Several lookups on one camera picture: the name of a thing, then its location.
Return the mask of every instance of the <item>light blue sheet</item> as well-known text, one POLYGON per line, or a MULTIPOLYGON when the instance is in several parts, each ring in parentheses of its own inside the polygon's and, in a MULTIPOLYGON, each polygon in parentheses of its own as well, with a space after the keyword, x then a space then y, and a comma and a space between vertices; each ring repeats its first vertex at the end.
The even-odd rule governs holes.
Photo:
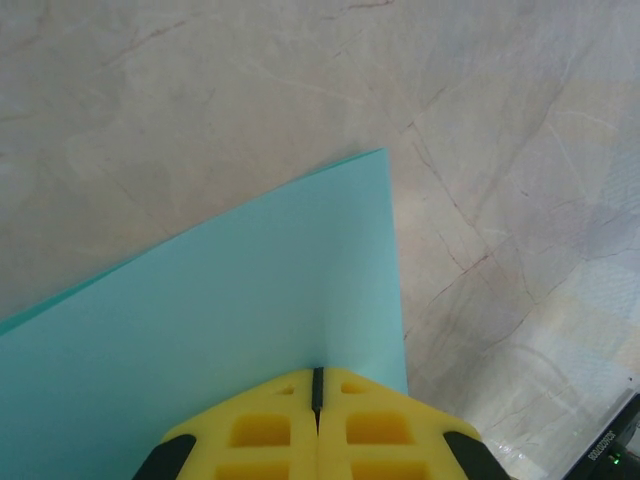
POLYGON ((386 150, 203 223, 0 337, 0 477, 131 478, 173 425, 277 375, 407 391, 386 150))

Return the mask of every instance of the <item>marble surface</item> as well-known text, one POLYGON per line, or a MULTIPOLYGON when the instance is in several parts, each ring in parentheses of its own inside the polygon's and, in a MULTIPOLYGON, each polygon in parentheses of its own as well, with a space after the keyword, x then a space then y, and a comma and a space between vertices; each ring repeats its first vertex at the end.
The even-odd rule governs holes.
POLYGON ((0 3, 0 317, 388 146, 411 393, 559 478, 640 375, 640 2, 0 3))

